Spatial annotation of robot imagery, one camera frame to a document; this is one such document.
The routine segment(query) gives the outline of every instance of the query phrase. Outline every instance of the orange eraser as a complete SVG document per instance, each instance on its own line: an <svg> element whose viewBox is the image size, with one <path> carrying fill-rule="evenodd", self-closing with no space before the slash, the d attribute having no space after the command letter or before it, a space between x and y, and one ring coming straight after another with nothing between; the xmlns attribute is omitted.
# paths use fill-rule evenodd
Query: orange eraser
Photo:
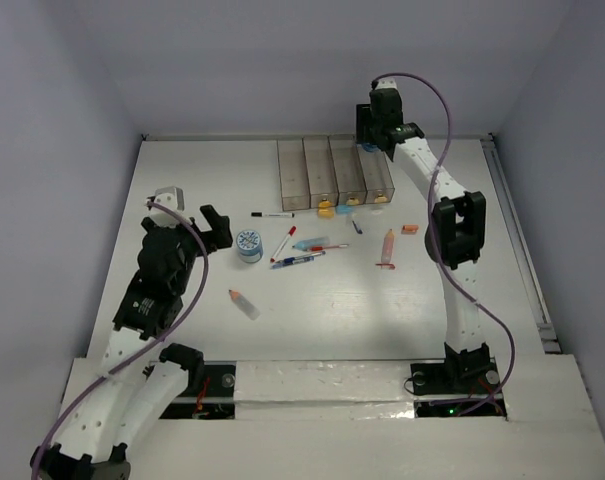
<svg viewBox="0 0 605 480"><path fill-rule="evenodd" d="M403 235L413 235L418 231L417 225L402 225L402 234Z"/></svg>

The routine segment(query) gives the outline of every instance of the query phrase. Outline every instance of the white platform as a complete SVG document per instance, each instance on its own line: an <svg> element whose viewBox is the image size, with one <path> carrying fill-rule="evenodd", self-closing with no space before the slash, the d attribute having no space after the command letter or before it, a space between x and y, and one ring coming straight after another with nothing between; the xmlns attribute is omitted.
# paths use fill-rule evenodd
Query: white platform
<svg viewBox="0 0 605 480"><path fill-rule="evenodd" d="M431 143L438 153L443 142ZM511 242L486 166L480 142L456 140L447 168L470 191L487 198L486 246L479 264L480 297L512 329L518 351L543 355L536 325ZM265 258L243 263L235 248L210 258L211 273L200 304L175 333L174 340L205 352L208 360L313 360L435 358L444 354L445 311L440 277L424 249L426 203L406 175L391 164L396 187L391 204L381 210L358 208L364 230L356 234L345 217L322 220L314 212L290 219L252 218L251 211L280 211L276 143L144 142L117 238L89 357L101 355L111 322L136 270L144 236L144 199L156 188L182 187L187 212L201 222L200 205L211 203L231 219L237 234L257 229ZM403 224L416 223L416 236L400 235ZM268 257L291 225L293 240L329 235L351 248L328 252L313 263L272 271ZM396 232L395 271L382 271L382 240ZM197 288L197 262L188 302ZM229 300L228 289L241 291L262 312L255 322ZM494 353L506 352L504 333L484 318Z"/></svg>
<svg viewBox="0 0 605 480"><path fill-rule="evenodd" d="M605 480L604 441L570 355L518 359L509 421L413 418L405 362L271 363L239 362L238 419L158 421L129 456L131 479ZM65 403L94 366L75 361ZM329 378L312 400L310 382Z"/></svg>
<svg viewBox="0 0 605 480"><path fill-rule="evenodd" d="M432 147L437 153L442 142ZM416 419L414 398L401 388L409 362L398 359L441 357L445 331L440 279L423 245L425 202L408 178L391 165L395 197L381 210L358 210L363 235L345 218L321 220L313 212L295 221L251 218L251 211L280 208L272 141L143 144L89 355L74 363L64 402L91 380L103 354L136 269L144 198L177 185L197 221L203 222L197 208L211 203L230 216L235 234L257 229L265 259L247 265L234 249L212 255L202 301L172 338L203 350L208 360L241 360L236 419L159 421L131 452L132 480L605 480L605 445L575 361L544 355L480 143L455 141L448 169L487 198L478 281L482 300L516 339L518 360L505 388L509 421ZM399 235L405 223L422 231ZM295 240L329 235L352 247L271 271L268 257L293 224ZM380 271L374 263L389 228L398 233L397 270ZM200 268L198 262L187 302ZM262 316L247 319L228 299L229 288L243 292ZM504 372L505 335L488 319L484 327Z"/></svg>

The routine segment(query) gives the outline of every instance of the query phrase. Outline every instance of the plastic bottle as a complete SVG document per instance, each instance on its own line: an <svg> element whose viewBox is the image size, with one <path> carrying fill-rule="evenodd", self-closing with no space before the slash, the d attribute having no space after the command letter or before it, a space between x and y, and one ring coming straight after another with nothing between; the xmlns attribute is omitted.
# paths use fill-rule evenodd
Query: plastic bottle
<svg viewBox="0 0 605 480"><path fill-rule="evenodd" d="M395 235L393 235L393 230L389 230L384 236L384 243L382 244L382 261L380 263L391 263L394 241Z"/></svg>

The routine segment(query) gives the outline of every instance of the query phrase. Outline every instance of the blue lid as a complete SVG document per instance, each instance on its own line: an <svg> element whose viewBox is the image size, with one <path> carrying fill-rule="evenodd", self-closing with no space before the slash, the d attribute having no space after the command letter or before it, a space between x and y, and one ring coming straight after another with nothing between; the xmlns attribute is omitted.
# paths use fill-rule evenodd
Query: blue lid
<svg viewBox="0 0 605 480"><path fill-rule="evenodd" d="M256 255L262 253L262 239L255 230L242 230L235 240L240 255Z"/></svg>

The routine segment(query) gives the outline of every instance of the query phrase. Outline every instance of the robotic arm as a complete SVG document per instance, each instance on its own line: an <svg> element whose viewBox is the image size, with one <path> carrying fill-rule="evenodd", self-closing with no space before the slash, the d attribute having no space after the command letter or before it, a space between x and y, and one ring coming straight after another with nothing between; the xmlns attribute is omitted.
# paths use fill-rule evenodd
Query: robotic arm
<svg viewBox="0 0 605 480"><path fill-rule="evenodd" d="M160 189L150 200L173 212L184 210L182 190L176 187ZM190 226L206 253L230 247L229 218L211 205L200 211L211 230L201 232L193 219ZM132 359L171 327L182 309L195 259L203 254L191 233L161 210L152 209L142 227L146 235L139 269L115 315L99 368L103 385L68 417L53 446L42 452L39 475L44 480L126 480L131 470L126 455L180 393L202 387L204 356L198 350L158 343ZM127 358L132 361L126 367L108 373ZM38 448L32 466L39 453Z"/></svg>
<svg viewBox="0 0 605 480"><path fill-rule="evenodd" d="M395 80L381 79L369 97L370 104L357 106L357 143L383 151L404 170L428 202L437 159L422 130L415 123L404 123L402 99ZM459 285L477 298L476 271L484 245L485 198L480 192L468 192L443 168L438 173L434 196L432 223L445 268ZM426 248L434 259L428 232ZM451 285L442 270L440 276L447 313L445 360L412 366L417 395L468 393L469 385L480 375L495 370L477 306Z"/></svg>

